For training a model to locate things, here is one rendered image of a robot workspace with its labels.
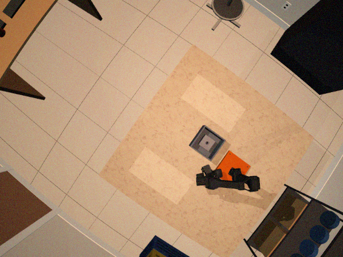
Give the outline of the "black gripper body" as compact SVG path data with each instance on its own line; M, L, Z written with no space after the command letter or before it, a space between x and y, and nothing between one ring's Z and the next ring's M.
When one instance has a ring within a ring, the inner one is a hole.
M218 176L218 178L222 178L222 170L221 169L216 169L213 173L209 173L206 176L213 175L213 176ZM196 177L205 177L201 173L196 174Z

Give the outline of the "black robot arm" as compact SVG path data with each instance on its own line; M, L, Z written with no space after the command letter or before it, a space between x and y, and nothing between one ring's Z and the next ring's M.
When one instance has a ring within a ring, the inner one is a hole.
M212 173L213 170L211 169L210 165L205 165L201 168L202 173L208 175ZM196 177L196 184L197 186L205 185L205 188L209 190L214 190L219 187L224 188L234 188L240 190L247 190L244 188L246 183L249 187L248 192L257 192L260 189L260 178L257 176L246 176L241 173L241 168L234 169L233 167L230 169L228 173L232 177L232 181L230 180L221 180L220 178L214 177L213 175L205 176L205 177Z

